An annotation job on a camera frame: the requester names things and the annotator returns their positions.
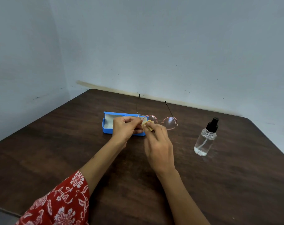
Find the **person's left hand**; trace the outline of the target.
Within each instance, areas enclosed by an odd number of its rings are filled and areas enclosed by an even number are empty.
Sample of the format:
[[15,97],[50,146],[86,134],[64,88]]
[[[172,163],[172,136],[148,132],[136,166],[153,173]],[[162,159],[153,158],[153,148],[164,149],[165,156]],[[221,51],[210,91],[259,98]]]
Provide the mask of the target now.
[[139,117],[121,116],[113,120],[112,140],[125,144],[132,135],[143,133],[142,120]]

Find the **person's right hand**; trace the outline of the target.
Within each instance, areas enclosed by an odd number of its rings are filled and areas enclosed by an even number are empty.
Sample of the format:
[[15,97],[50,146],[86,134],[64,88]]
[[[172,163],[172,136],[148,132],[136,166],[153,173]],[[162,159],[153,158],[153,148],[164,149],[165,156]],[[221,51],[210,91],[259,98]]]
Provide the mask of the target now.
[[144,144],[144,149],[156,175],[166,176],[175,171],[173,145],[169,137],[168,144]]

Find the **round thin-framed eyeglasses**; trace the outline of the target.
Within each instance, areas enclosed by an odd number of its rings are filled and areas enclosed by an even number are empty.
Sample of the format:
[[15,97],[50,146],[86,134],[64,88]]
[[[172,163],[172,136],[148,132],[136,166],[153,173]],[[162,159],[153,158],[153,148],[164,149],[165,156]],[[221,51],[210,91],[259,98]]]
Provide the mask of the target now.
[[[151,122],[151,123],[154,123],[154,124],[158,124],[158,119],[154,116],[154,115],[141,115],[138,111],[138,102],[139,102],[139,99],[140,99],[140,94],[138,94],[138,99],[137,99],[137,102],[136,102],[136,113],[137,113],[137,116],[140,117],[142,119],[142,125],[147,123],[147,122]],[[173,116],[167,102],[165,101],[165,104],[170,112],[170,115],[169,117],[166,117],[160,124],[162,126],[164,126],[167,130],[172,130],[172,129],[175,129],[177,126],[178,126],[178,121],[177,119]]]

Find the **person's right forearm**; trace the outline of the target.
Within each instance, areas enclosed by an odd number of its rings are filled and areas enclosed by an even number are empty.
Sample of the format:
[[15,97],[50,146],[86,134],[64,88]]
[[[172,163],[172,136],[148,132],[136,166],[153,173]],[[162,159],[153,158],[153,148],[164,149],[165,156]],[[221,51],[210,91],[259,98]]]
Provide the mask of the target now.
[[165,192],[175,225],[210,225],[188,193],[176,169],[157,172],[156,175]]

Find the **person's left forearm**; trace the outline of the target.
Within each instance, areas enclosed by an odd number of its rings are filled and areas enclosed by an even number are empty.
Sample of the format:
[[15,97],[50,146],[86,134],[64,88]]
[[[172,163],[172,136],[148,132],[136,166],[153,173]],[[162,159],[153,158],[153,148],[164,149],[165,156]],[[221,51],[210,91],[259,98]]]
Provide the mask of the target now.
[[112,138],[79,169],[88,184],[89,196],[92,195],[103,175],[119,153],[125,148],[128,140],[129,138],[112,136]]

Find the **blue eyeglasses case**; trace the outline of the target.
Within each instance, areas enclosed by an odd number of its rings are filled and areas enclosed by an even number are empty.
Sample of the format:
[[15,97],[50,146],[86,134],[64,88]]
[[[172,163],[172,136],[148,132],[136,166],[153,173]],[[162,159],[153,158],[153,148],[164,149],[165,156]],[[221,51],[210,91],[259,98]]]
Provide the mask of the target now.
[[105,134],[113,133],[113,122],[116,117],[140,117],[143,119],[145,115],[129,114],[129,113],[116,113],[116,112],[103,112],[104,118],[102,121],[102,129]]

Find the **clear spray bottle black pump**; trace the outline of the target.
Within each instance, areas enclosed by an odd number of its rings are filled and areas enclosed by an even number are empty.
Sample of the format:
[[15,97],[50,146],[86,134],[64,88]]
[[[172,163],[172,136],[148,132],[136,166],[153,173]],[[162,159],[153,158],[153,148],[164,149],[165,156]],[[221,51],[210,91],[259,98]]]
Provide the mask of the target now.
[[206,156],[216,138],[219,118],[215,117],[204,128],[194,146],[194,152],[199,156]]

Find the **red floral sleeve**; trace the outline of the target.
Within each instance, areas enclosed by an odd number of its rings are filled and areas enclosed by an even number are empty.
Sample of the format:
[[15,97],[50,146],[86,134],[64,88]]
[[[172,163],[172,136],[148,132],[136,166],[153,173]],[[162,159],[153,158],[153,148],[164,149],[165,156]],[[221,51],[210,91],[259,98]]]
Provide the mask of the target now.
[[89,188],[80,171],[37,199],[15,225],[88,225]]

